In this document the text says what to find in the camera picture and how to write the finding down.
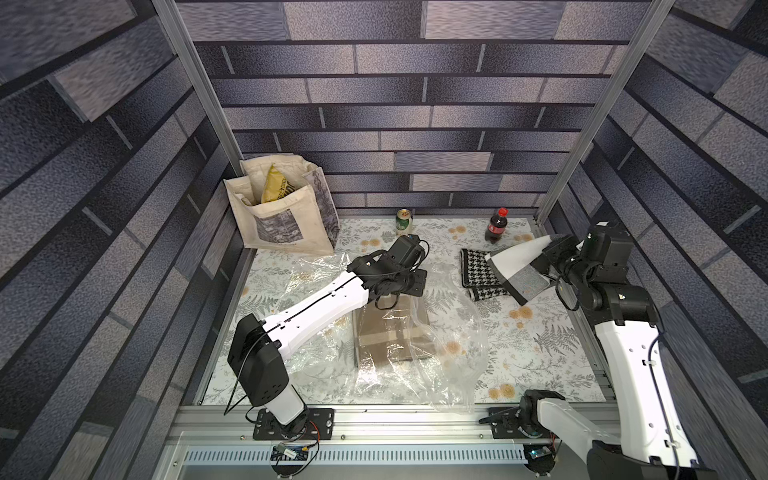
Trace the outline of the grey white scarf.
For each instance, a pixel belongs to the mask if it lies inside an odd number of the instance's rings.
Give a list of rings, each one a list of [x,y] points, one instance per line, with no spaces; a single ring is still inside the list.
[[[497,280],[520,306],[551,288],[550,262],[543,251],[553,241],[550,235],[485,255],[485,261]]]

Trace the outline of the clear plastic vacuum bag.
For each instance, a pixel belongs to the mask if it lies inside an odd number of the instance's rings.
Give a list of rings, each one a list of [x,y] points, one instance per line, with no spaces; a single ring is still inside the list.
[[[312,334],[287,374],[310,404],[418,404],[469,413],[489,361],[479,309],[452,268],[429,260],[420,297],[389,295]]]

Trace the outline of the black white houndstooth scarf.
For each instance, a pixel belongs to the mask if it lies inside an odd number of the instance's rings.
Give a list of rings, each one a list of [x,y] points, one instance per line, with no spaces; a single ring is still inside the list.
[[[499,296],[510,296],[502,286],[485,257],[487,251],[463,248],[460,250],[460,278],[469,298],[482,301]]]

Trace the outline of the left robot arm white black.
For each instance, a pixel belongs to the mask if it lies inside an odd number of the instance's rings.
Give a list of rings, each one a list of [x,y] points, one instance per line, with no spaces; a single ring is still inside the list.
[[[241,318],[227,356],[235,385],[252,406],[268,410],[290,435],[297,434],[309,423],[308,407],[285,361],[328,325],[371,302],[390,295],[422,296],[427,279],[422,263],[429,253],[429,243],[419,236],[400,236],[387,250],[355,258],[299,303],[264,319]]]

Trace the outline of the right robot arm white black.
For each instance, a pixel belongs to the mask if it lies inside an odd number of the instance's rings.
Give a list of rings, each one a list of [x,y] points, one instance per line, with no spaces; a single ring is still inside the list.
[[[633,248],[616,224],[584,240],[549,237],[539,256],[574,288],[604,352],[620,420],[619,436],[598,428],[554,391],[528,390],[517,417],[529,434],[549,432],[586,464],[592,479],[715,479],[679,420],[660,355],[664,333],[650,294],[627,280]]]

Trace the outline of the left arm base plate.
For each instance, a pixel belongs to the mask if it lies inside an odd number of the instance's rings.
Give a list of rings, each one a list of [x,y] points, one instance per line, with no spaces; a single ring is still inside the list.
[[[288,424],[281,424],[267,409],[260,409],[253,421],[254,440],[330,440],[336,411],[332,408],[308,408]]]

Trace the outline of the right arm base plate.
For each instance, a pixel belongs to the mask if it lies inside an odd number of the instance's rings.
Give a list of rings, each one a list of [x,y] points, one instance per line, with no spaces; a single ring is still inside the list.
[[[488,425],[494,439],[545,440],[553,435],[536,421],[534,413],[520,407],[489,408],[478,423]]]

